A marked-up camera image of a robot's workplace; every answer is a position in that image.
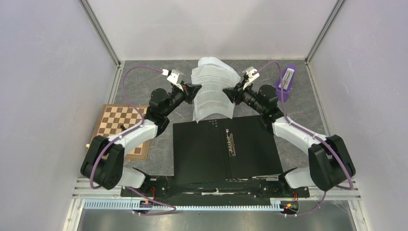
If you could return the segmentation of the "printed paper sheet top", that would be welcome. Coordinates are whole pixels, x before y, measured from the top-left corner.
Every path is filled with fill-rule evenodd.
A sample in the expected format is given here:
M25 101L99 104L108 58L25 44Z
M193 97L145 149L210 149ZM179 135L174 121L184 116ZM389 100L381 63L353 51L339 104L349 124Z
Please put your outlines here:
M234 88L240 80L238 73L228 65L205 64L192 69L192 84L202 86L193 100L193 120L199 122L214 114L232 118L234 104L223 89Z

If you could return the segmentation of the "teal folder black inside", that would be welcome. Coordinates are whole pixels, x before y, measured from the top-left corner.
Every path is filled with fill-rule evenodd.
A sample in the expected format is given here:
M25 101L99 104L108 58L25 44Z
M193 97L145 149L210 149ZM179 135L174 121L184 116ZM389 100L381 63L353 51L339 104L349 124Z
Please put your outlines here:
M233 134L234 157L226 129ZM181 184L283 173L274 136L256 115L175 123L173 153L175 180Z

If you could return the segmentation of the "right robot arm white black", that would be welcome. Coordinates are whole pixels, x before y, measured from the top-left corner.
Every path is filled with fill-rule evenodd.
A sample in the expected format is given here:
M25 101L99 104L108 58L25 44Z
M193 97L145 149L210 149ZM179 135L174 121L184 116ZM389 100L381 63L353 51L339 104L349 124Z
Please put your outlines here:
M223 89L228 99L238 105L245 103L259 113L264 129L290 142L308 156L309 165L288 170L279 176L278 191L291 196L297 188L316 186L327 192L341 187L347 181L348 190L354 188L352 177L356 170L344 140L338 135L330 137L315 133L291 120L279 107L278 97L271 85L263 85L258 92L251 86L238 83Z

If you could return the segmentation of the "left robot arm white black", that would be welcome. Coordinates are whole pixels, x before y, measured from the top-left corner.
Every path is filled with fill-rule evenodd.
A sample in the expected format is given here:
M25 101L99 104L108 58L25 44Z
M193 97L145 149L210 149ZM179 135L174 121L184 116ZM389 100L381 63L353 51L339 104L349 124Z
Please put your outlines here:
M125 167L125 156L145 141L161 135L169 124L168 115L183 102L191 104L201 88L201 84L182 82L174 85L170 93L155 89L139 123L109 138L94 137L80 168L80 173L89 179L90 187L107 190L116 186L132 187L137 195L148 195L151 184L145 180L146 174Z

